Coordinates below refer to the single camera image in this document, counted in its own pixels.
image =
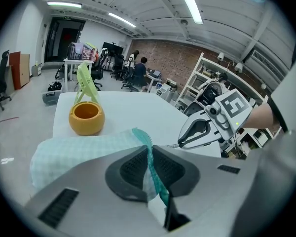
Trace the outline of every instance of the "air conditioner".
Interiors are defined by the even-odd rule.
[[[284,79],[279,70],[261,53],[254,50],[245,65],[273,91]]]

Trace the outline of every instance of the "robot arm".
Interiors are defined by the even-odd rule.
[[[178,146],[193,149],[220,139],[230,139],[247,120],[252,107],[234,89],[216,97],[204,110],[192,114],[183,125]]]

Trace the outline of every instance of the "white table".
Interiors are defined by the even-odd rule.
[[[93,61],[88,61],[88,60],[68,60],[65,59],[65,92],[68,92],[68,64],[71,64],[71,71],[70,71],[70,80],[73,79],[73,69],[75,65],[80,65],[81,63],[86,63],[88,66],[89,73],[91,73],[91,64]]]
[[[53,127],[53,138],[76,137],[68,116],[74,104],[76,92],[60,94]],[[181,127],[187,116],[155,94],[138,92],[101,91],[101,106],[105,123],[99,135],[122,132],[137,127],[149,134],[154,145],[176,144]],[[189,150],[189,152],[221,157],[218,142]]]
[[[153,84],[153,81],[157,81],[157,82],[162,82],[161,79],[157,79],[157,78],[154,78],[153,76],[151,75],[146,75],[146,77],[150,78],[151,79],[151,82],[149,84],[149,87],[148,87],[148,90],[147,92],[150,92],[151,91],[151,88],[152,88],[152,84]]]

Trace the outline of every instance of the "ceiling light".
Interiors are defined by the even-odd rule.
[[[201,14],[198,11],[197,4],[195,0],[184,0],[188,6],[189,11],[192,14],[194,22],[196,24],[203,24],[203,20],[201,18]]]
[[[47,2],[48,5],[52,6],[71,6],[71,7],[76,7],[76,8],[81,8],[82,4],[80,3],[74,3],[74,2],[54,2],[54,1],[49,1]]]
[[[112,16],[112,17],[114,17],[114,18],[117,18],[117,19],[119,19],[119,20],[125,22],[126,24],[129,24],[129,25],[132,26],[132,27],[136,27],[136,26],[133,25],[132,23],[128,22],[127,20],[125,20],[125,19],[123,19],[123,18],[121,18],[121,17],[119,17],[119,16],[117,16],[117,15],[115,15],[115,14],[113,14],[113,13],[109,13],[109,16]]]

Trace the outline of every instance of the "black chair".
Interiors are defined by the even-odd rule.
[[[4,101],[8,98],[11,101],[11,97],[5,94],[5,90],[6,90],[5,71],[6,71],[6,65],[8,63],[8,58],[9,58],[9,50],[6,52],[3,52],[2,60],[0,63],[0,106],[1,106],[1,110],[3,111],[4,111],[4,107],[2,107],[1,101]]]
[[[123,70],[123,62],[124,62],[124,55],[117,55],[114,58],[114,66],[113,66],[113,72],[110,73],[111,78],[115,77],[116,80],[122,77],[122,74],[126,71]]]
[[[138,89],[136,89],[134,86],[133,86],[133,79],[134,79],[134,69],[130,66],[131,64],[131,60],[129,62],[129,65],[128,65],[128,69],[127,69],[127,72],[125,74],[125,77],[124,77],[124,81],[123,81],[123,86],[121,87],[122,88],[129,88],[130,91],[136,91],[138,92]]]
[[[102,53],[100,58],[96,63],[92,64],[91,67],[91,78],[94,82],[94,80],[101,80],[103,78],[103,63],[108,56],[108,53]],[[100,88],[97,86],[99,85],[100,87],[103,87],[101,83],[94,82],[95,87],[98,89],[98,91],[101,91]]]

